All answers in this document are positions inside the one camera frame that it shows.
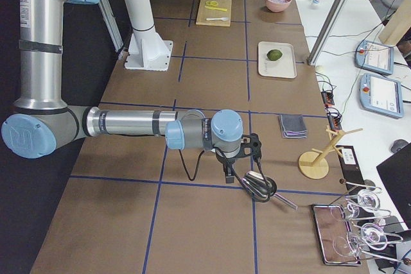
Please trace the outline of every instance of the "wooden cutting board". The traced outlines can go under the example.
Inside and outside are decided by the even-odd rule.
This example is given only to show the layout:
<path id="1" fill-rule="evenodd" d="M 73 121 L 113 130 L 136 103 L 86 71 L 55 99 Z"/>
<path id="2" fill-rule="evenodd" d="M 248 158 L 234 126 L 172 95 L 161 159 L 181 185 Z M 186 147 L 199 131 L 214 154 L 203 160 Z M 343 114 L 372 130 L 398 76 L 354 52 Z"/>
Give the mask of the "wooden cutting board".
<path id="1" fill-rule="evenodd" d="M 216 1 L 215 8 L 226 8 L 227 11 L 210 10 L 206 8 L 207 1 Z M 228 17 L 228 21 L 207 21 L 208 17 Z M 231 0 L 200 0 L 198 7 L 196 25 L 229 27 L 231 24 Z"/>

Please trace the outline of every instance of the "white desk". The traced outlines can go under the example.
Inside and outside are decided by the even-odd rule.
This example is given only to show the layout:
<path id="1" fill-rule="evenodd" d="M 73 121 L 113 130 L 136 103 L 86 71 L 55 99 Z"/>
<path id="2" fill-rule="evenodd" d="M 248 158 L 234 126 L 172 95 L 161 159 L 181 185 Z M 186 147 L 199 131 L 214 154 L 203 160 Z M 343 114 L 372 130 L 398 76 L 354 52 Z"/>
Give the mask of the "white desk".
<path id="1" fill-rule="evenodd" d="M 321 0 L 318 8 L 311 7 L 311 0 L 296 0 L 299 8 L 301 21 L 304 26 L 306 36 L 317 36 L 326 19 L 326 16 L 334 0 Z M 380 23 L 374 8 L 369 0 L 348 0 L 343 7 L 332 35 L 355 35 L 363 31 L 371 30 Z M 367 40 L 380 42 L 378 32 L 383 26 L 377 27 Z M 342 54 L 348 51 L 355 51 L 357 45 L 368 33 L 356 37 L 330 37 L 326 42 L 325 51 Z M 308 37 L 307 42 L 310 50 L 316 38 Z M 396 49 L 395 62 L 405 61 Z M 341 144 L 354 146 L 362 175 L 364 179 L 372 180 L 377 186 L 383 187 L 376 166 L 392 155 L 389 148 L 396 139 L 405 139 L 411 142 L 411 105 L 405 104 L 405 116 L 402 119 L 375 114 L 362 108 L 359 100 L 359 79 L 356 79 L 359 68 L 354 65 L 354 53 L 344 56 L 335 56 L 328 53 L 321 53 L 316 65 L 323 66 L 319 71 L 327 75 L 331 83 L 336 85 L 334 90 L 335 107 L 342 112 L 344 101 L 347 99 L 351 87 L 354 84 L 353 92 L 347 101 L 343 114 L 342 128 L 345 131 L 363 128 L 363 131 L 345 136 Z M 359 77 L 368 71 L 362 70 Z M 400 80 L 406 87 L 411 87 L 411 70 L 399 65 L 394 66 L 394 74 L 390 78 Z M 402 88 L 403 99 L 411 99 L 411 91 Z M 381 207 L 392 211 L 400 221 L 401 216 L 396 210 L 389 195 L 383 191 L 380 195 Z M 370 262 L 370 272 L 374 273 L 373 265 Z"/>

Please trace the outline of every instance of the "computer mouse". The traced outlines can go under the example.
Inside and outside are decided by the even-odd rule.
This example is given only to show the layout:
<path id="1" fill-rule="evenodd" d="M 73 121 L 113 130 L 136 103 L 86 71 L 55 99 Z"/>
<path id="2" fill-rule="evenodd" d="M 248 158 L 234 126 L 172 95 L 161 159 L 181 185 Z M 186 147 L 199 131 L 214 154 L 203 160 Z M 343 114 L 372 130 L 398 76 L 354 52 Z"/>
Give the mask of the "computer mouse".
<path id="1" fill-rule="evenodd" d="M 390 149 L 391 152 L 397 153 L 399 150 L 404 148 L 408 144 L 408 141 L 405 141 L 404 139 L 397 139 L 392 143 L 392 147 Z"/>

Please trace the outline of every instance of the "blue tablet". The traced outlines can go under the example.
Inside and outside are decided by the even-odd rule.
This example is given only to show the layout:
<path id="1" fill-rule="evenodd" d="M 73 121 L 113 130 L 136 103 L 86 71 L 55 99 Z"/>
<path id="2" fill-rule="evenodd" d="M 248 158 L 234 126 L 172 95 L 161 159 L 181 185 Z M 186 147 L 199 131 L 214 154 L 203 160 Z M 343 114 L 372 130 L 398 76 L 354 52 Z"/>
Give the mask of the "blue tablet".
<path id="1" fill-rule="evenodd" d="M 386 77 L 364 74 L 360 84 L 362 106 L 393 118 L 404 116 L 401 83 Z"/>
<path id="2" fill-rule="evenodd" d="M 391 75 L 394 72 L 394 48 L 364 40 L 357 47 L 355 62 L 362 69 Z"/>

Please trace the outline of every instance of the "white tray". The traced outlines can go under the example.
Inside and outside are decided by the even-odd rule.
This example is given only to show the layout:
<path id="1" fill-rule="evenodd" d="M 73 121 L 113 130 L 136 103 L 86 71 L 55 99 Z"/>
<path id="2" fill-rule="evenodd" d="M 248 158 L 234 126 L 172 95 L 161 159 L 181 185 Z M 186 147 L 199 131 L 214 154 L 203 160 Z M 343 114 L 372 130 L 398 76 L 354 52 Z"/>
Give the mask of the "white tray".
<path id="1" fill-rule="evenodd" d="M 278 49 L 283 56 L 277 61 L 267 58 L 267 53 Z M 262 76 L 278 78 L 296 78 L 294 48 L 288 43 L 260 42 L 258 43 L 258 73 Z"/>

